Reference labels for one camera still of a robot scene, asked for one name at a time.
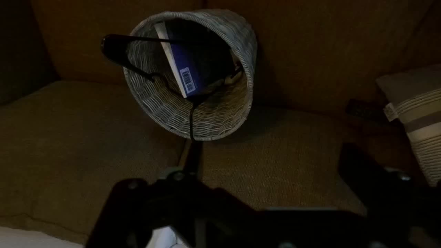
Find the wicker wastebasket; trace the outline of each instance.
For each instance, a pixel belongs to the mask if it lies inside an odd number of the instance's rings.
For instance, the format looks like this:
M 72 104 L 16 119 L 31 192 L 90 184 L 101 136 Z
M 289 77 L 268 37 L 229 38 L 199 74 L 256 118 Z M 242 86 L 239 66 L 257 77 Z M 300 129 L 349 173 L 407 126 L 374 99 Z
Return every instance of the wicker wastebasket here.
M 243 75 L 232 85 L 216 90 L 192 112 L 192 134 L 195 140 L 214 140 L 234 132 L 246 119 L 252 103 L 252 86 L 257 42 L 246 20 L 228 9 L 201 9 L 187 12 L 161 12 L 141 20 L 130 35 L 156 37 L 154 23 L 180 17 L 196 21 L 223 38 L 242 64 Z M 158 42 L 134 41 L 126 49 L 132 64 L 144 71 L 158 71 L 167 82 L 174 82 L 163 50 Z M 144 110 L 165 129 L 190 137 L 188 112 L 191 103 L 172 93 L 161 79 L 147 81 L 123 67 L 129 89 Z

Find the fabric upholstery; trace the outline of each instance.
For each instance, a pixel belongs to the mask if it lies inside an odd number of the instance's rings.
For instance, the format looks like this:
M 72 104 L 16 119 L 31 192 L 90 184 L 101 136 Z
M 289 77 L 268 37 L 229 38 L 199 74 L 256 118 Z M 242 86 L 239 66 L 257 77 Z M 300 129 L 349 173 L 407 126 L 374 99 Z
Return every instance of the fabric upholstery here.
M 441 64 L 377 78 L 428 183 L 441 180 Z
M 0 0 L 0 104 L 56 78 L 27 0 Z
M 111 188 L 176 165 L 183 139 L 126 86 L 56 81 L 0 108 L 0 224 L 83 241 Z
M 253 107 L 229 137 L 205 141 L 202 179 L 254 207 L 363 207 L 336 172 L 342 141 L 359 143 L 344 123 L 303 111 Z
M 374 99 L 374 78 L 411 48 L 407 39 L 431 2 L 209 0 L 207 6 L 229 8 L 254 28 L 257 103 L 341 112 L 348 99 Z
M 104 34 L 127 34 L 161 10 L 199 8 L 198 0 L 30 0 L 53 66 L 61 78 L 123 82 L 119 66 L 103 57 Z

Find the armrest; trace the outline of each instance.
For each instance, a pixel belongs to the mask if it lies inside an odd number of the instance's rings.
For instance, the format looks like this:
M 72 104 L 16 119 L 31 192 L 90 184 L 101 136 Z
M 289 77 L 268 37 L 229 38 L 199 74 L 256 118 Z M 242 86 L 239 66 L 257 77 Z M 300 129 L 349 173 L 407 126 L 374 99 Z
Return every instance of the armrest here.
M 0 0 L 0 104 L 53 81 L 56 72 L 45 50 L 27 0 Z

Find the couch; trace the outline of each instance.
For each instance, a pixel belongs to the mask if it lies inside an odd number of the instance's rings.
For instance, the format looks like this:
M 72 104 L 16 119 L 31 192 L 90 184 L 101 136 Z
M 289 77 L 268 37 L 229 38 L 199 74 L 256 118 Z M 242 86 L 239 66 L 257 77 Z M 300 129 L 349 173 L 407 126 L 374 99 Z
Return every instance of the couch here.
M 99 50 L 101 35 L 161 10 L 229 8 L 257 34 L 253 107 L 236 132 L 203 141 L 207 185 L 256 209 L 363 213 L 336 172 L 342 141 L 420 177 L 399 123 L 345 106 L 380 110 L 377 75 L 441 61 L 436 0 L 0 2 L 0 225 L 83 242 L 116 180 L 181 165 L 188 140 L 152 122 Z

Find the trash can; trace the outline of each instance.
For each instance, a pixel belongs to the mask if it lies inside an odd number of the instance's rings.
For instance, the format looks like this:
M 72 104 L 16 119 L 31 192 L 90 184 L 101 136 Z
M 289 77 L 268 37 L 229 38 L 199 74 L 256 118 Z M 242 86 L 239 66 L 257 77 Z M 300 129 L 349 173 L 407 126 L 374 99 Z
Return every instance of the trash can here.
M 224 86 L 203 100 L 192 112 L 195 140 L 214 140 L 238 129 L 250 108 L 257 41 L 246 20 L 228 9 L 199 9 L 185 12 L 161 12 L 141 20 L 130 35 L 156 37 L 154 23 L 166 19 L 196 21 L 229 45 L 238 57 L 243 74 L 239 81 Z M 159 42 L 133 41 L 126 48 L 127 60 L 144 71 L 158 71 L 167 82 L 176 82 Z M 162 128 L 190 137 L 190 110 L 192 103 L 169 90 L 165 81 L 148 81 L 123 67 L 126 83 L 148 117 Z

